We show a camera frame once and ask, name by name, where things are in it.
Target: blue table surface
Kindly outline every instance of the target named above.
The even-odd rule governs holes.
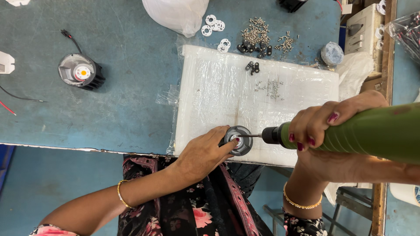
[[[397,1],[396,17],[401,18],[420,10],[420,0]],[[416,63],[399,44],[395,45],[392,105],[413,102],[419,94],[420,64]],[[418,236],[420,207],[403,202],[388,190],[385,235]]]
[[[226,28],[206,38],[198,32],[198,38],[210,44],[227,38],[233,45],[229,51],[254,16],[269,24],[272,45],[286,31],[300,35],[287,59],[313,62],[339,37],[340,9],[331,0],[308,1],[296,13],[287,13],[275,0],[211,0],[204,18],[209,14]],[[17,96],[48,101],[0,92],[0,100],[17,114],[0,108],[0,142],[165,154],[173,107],[155,99],[178,81],[178,34],[153,21],[141,1],[32,0],[20,7],[0,1],[0,22],[0,51],[16,60],[16,70],[1,75],[0,85]],[[61,81],[58,63],[77,49],[60,29],[103,67],[106,81],[96,92]],[[280,55],[275,50],[273,58]]]

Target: gold bangle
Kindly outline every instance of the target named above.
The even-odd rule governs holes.
[[[121,185],[121,183],[122,182],[125,182],[125,181],[127,181],[128,182],[128,180],[121,180],[120,182],[118,182],[118,185],[117,185],[117,192],[118,192],[118,197],[120,197],[120,200],[123,202],[123,204],[126,206],[126,207],[128,207],[128,208],[131,208],[131,209],[134,209],[134,207],[130,207],[124,200],[123,200],[123,197],[121,197],[121,193],[120,193],[120,185]]]
[[[286,198],[286,200],[287,200],[290,204],[292,204],[293,206],[295,206],[295,207],[297,207],[297,208],[302,208],[302,209],[312,209],[312,208],[317,207],[319,204],[321,204],[322,195],[321,195],[321,198],[319,199],[319,201],[318,201],[317,203],[315,203],[314,205],[310,205],[310,206],[301,206],[301,205],[299,205],[299,204],[296,204],[296,203],[292,202],[292,201],[291,201],[291,200],[287,197],[287,195],[286,195],[286,184],[287,184],[287,182],[284,184],[284,187],[283,187],[283,194],[284,194],[284,197]]]

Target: cable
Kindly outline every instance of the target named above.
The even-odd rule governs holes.
[[[73,43],[76,45],[77,50],[79,50],[80,54],[83,54],[79,48],[79,45],[76,43],[76,40],[74,40],[74,38],[71,37],[71,35],[67,32],[67,30],[65,29],[61,29],[61,34],[64,35],[65,37],[68,37],[69,39],[71,39],[73,41]]]
[[[10,110],[10,108],[8,108],[6,105],[4,105],[4,103],[2,103],[0,101],[0,104],[3,105],[4,108],[6,108],[8,111],[12,112],[14,115],[16,115],[16,113],[14,113],[12,110]]]
[[[76,40],[74,40],[74,38],[71,37],[71,35],[69,35],[70,39],[73,41],[73,43],[76,45],[77,50],[79,50],[80,54],[83,54],[79,48],[79,45],[76,43]]]
[[[34,101],[34,102],[46,102],[46,101],[41,101],[41,100],[35,100],[35,99],[29,99],[29,98],[23,98],[23,97],[17,97],[11,93],[9,93],[8,91],[4,90],[3,87],[0,86],[0,89],[2,89],[5,93],[7,93],[8,95],[18,98],[18,99],[22,99],[22,100],[28,100],[28,101]]]

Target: finger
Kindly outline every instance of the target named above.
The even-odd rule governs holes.
[[[238,146],[239,138],[234,138],[232,141],[227,142],[225,145],[219,147],[220,155],[225,156],[230,153],[236,146]]]
[[[204,134],[203,139],[204,140],[210,140],[210,138],[213,137],[213,135],[217,132],[217,130],[219,130],[221,128],[222,128],[222,126],[214,127],[213,129],[211,129],[210,131],[208,131],[207,134]]]
[[[219,161],[219,163],[217,163],[217,165],[215,165],[214,167],[213,167],[213,169],[212,169],[212,171],[214,170],[214,169],[216,169],[216,167],[217,166],[219,166],[220,164],[222,164],[225,160],[227,160],[228,158],[231,158],[231,157],[234,157],[232,154],[227,154],[227,155],[225,155],[220,161]]]
[[[305,110],[300,110],[295,117],[293,117],[292,121],[290,122],[289,125],[289,141],[290,142],[294,142],[294,130],[296,127],[297,122],[299,121],[300,117],[303,115],[303,113],[305,113]]]
[[[209,144],[218,145],[220,140],[225,137],[226,132],[228,131],[229,128],[230,128],[230,126],[220,126],[220,128],[213,134],[213,136],[210,137]]]
[[[339,102],[328,101],[313,115],[306,126],[309,147],[317,148],[324,142],[325,130],[330,127],[328,117]]]
[[[297,142],[297,149],[299,151],[305,151],[308,149],[308,133],[306,127],[309,121],[312,119],[313,115],[321,107],[309,107],[305,110],[303,115],[300,116],[299,121],[296,123],[294,128],[294,138]]]
[[[340,102],[327,119],[327,123],[331,126],[337,126],[350,119],[356,113],[372,108],[387,106],[389,106],[389,104],[380,92],[367,90],[357,96]]]

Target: plastic bag with wires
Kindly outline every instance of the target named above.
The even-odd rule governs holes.
[[[385,30],[420,64],[420,11],[389,22]]]

